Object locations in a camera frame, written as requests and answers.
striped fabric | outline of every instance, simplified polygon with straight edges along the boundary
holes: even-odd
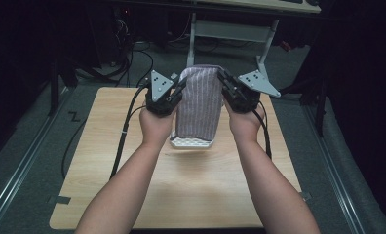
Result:
[[[222,84],[217,79],[218,69],[221,67],[195,65],[180,74],[180,79],[187,80],[176,114],[176,137],[214,139],[222,106]]]

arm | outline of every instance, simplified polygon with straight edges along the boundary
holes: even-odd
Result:
[[[76,233],[129,233],[141,210],[160,150],[172,130],[175,111],[159,118],[139,115],[143,141],[84,211]]]
[[[302,197],[257,142],[260,123],[253,113],[234,113],[227,101],[230,129],[254,207],[268,233],[320,233]],[[256,110],[263,118],[260,106]]]

forearm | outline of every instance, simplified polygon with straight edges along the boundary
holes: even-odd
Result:
[[[76,233],[128,233],[141,210],[161,147],[142,144],[85,210]]]
[[[269,233],[319,233],[298,192],[256,140],[236,139],[241,164],[260,220]]]

hand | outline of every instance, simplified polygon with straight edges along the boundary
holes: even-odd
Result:
[[[146,108],[143,108],[139,114],[143,134],[142,143],[162,147],[172,131],[172,123],[176,110],[177,108],[175,108],[169,116],[159,117]]]
[[[233,136],[236,141],[242,140],[253,140],[257,141],[257,132],[260,128],[260,121],[254,115],[253,112],[248,112],[246,114],[236,113],[232,110],[227,100],[224,100],[226,105],[226,109],[229,112],[230,120],[230,130],[232,131]],[[262,108],[258,105],[256,112],[263,119],[265,117],[265,113]]]

wooden board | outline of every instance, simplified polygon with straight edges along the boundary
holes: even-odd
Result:
[[[109,180],[129,103],[135,89],[101,88],[96,95],[50,225],[75,229],[83,211]],[[262,95],[269,120],[273,159],[300,191],[270,98]],[[135,108],[141,106],[141,94]],[[214,145],[209,150],[176,150],[165,144],[135,228],[256,227],[262,224],[251,202],[228,114],[223,107]],[[259,131],[264,146],[264,135]],[[138,114],[130,122],[121,165],[141,143]]]
[[[261,9],[272,9],[299,13],[317,14],[321,11],[320,7],[310,5],[306,2],[306,0],[303,0],[302,3],[292,3],[281,0],[197,0],[197,2],[255,7]]]

